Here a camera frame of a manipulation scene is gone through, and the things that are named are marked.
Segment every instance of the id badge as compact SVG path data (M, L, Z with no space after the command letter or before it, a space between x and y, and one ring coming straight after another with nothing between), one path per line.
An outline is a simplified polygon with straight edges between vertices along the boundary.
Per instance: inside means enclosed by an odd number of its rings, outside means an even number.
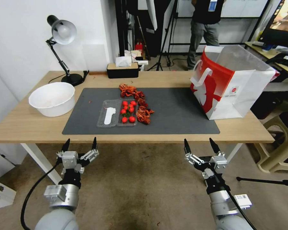
M218 0L210 0L208 12L214 12L215 8L217 7Z

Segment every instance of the black tissue box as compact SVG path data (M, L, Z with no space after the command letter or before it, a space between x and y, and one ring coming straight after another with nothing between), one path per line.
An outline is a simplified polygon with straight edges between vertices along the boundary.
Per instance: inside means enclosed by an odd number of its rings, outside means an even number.
M139 66L137 62L131 63L131 66L116 67L114 63L107 66L108 78L136 78L139 76Z

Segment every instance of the gray pants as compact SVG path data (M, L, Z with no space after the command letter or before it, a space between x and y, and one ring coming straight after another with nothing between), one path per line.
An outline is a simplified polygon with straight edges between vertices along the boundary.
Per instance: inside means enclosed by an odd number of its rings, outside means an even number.
M187 58L188 69L193 69L195 66L196 50L204 37L207 45L220 46L219 45L219 23L208 25L191 21L191 41L189 54Z

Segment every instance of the desk lamp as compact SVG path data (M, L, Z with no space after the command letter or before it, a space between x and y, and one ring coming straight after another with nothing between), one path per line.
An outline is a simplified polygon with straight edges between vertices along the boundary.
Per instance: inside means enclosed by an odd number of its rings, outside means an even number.
M55 45L56 43L61 45L67 45L75 39L77 35L77 29L75 25L66 20L59 20L54 15L48 16L47 22L51 26L52 37L48 39L46 43L49 45L50 49L52 50L55 57L58 59L61 67L66 73L66 76L64 76L61 81L72 84L73 86L81 84L82 82L84 82L89 71L83 71L83 77L76 73L70 74L67 65L59 58L59 56L53 49L53 45Z

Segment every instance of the lamp arm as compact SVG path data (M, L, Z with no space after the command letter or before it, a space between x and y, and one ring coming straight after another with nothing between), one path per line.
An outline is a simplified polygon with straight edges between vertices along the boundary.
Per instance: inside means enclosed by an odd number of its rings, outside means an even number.
M58 54L55 52L55 50L54 50L54 48L53 48L53 45L55 45L56 42L53 41L52 39L53 39L53 38L51 37L50 39L48 39L48 40L46 41L46 43L48 44L48 46L50 47L51 51L54 53L55 57L56 57L57 60L59 61L59 64L60 64L60 66L63 68L63 70L65 71L66 76L67 76L67 77L70 77L70 73L69 73L69 68L68 68L68 66L64 63L64 61L62 61L62 60L59 58Z

